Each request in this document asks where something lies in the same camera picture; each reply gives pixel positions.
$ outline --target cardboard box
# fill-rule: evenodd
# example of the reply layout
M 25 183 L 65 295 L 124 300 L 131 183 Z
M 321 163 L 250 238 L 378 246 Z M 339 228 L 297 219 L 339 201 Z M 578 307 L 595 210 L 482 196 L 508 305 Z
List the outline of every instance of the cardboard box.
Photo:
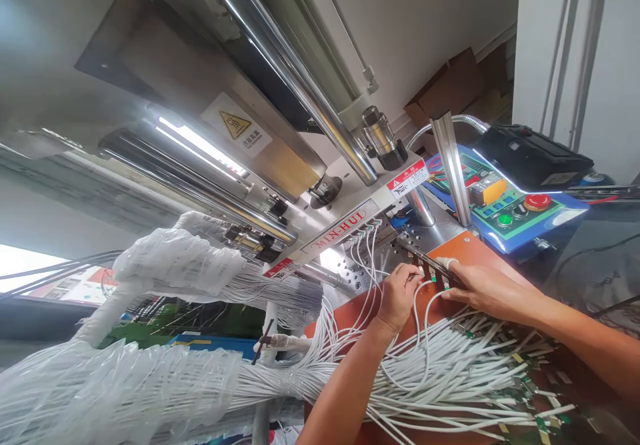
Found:
M 429 124 L 429 117 L 469 114 L 488 123 L 506 123 L 511 116 L 513 92 L 506 68 L 506 44 L 496 47 L 480 63 L 475 62 L 471 49 L 444 64 L 405 106 L 405 111 L 417 128 Z M 456 141 L 468 145 L 479 133 L 465 123 L 455 124 Z M 433 133 L 428 132 L 418 143 L 430 154 L 438 153 Z
M 429 118 L 442 117 L 447 111 L 462 113 L 485 90 L 471 49 L 456 55 L 405 106 L 416 127 L 424 127 Z

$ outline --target black control box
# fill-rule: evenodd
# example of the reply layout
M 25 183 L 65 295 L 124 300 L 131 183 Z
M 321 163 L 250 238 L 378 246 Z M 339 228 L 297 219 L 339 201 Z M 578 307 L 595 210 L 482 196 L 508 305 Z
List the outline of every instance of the black control box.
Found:
M 491 125 L 474 149 L 522 191 L 563 191 L 593 167 L 584 155 L 524 125 Z

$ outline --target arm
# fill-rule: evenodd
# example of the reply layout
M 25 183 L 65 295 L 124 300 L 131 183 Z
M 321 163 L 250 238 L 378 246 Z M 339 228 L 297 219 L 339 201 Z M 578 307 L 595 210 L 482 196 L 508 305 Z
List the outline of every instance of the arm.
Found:
M 400 264 L 383 281 L 378 315 L 331 375 L 302 429 L 298 445 L 354 443 L 367 411 L 375 373 L 393 337 L 407 322 L 413 293 L 422 279 L 419 268 Z
M 501 320 L 537 328 L 568 347 L 622 399 L 640 404 L 638 340 L 545 296 L 530 283 L 519 284 L 497 270 L 464 266 L 457 261 L 452 261 L 449 268 L 467 290 L 451 288 L 443 298 L 469 304 Z

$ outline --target hand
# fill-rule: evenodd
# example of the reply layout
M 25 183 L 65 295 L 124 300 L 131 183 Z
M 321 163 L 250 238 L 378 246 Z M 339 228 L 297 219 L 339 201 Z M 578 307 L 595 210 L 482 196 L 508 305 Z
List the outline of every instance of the hand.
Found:
M 382 303 L 377 318 L 386 324 L 394 334 L 399 334 L 405 326 L 417 285 L 424 280 L 422 272 L 415 265 L 400 264 L 382 282 Z
M 447 261 L 440 257 L 437 260 Z M 500 320 L 533 326 L 537 313 L 549 300 L 531 283 L 516 282 L 500 270 L 461 265 L 457 260 L 449 263 L 449 270 L 464 282 L 467 290 L 450 288 L 442 298 L 468 304 Z

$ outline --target flexible metal hose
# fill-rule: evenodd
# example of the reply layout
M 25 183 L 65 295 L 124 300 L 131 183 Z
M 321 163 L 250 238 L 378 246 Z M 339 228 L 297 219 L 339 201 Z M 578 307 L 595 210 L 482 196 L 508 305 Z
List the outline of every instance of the flexible metal hose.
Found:
M 473 115 L 465 115 L 465 114 L 454 115 L 453 117 L 451 117 L 451 120 L 453 122 L 468 123 L 473 128 L 475 128 L 478 132 L 480 132 L 481 134 L 486 132 L 487 129 L 489 128 L 489 126 L 487 124 L 485 124 L 482 120 L 474 117 Z M 424 132 L 427 132 L 429 130 L 431 130 L 431 124 L 425 125 L 422 129 L 418 130 L 413 135 L 413 137 L 411 137 L 411 140 L 407 144 L 407 149 L 410 149 L 411 145 L 413 145 L 415 143 L 415 141 L 418 139 L 418 137 L 420 137 Z

